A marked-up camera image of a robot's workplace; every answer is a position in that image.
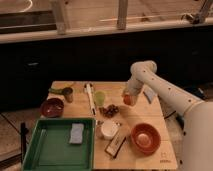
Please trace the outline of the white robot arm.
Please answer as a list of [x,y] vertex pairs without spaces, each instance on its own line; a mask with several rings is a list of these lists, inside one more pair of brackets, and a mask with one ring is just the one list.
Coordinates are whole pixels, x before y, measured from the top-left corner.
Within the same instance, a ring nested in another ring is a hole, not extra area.
[[213,171],[213,101],[204,101],[156,75],[154,61],[135,62],[123,91],[126,105],[135,105],[144,84],[184,117],[181,171]]

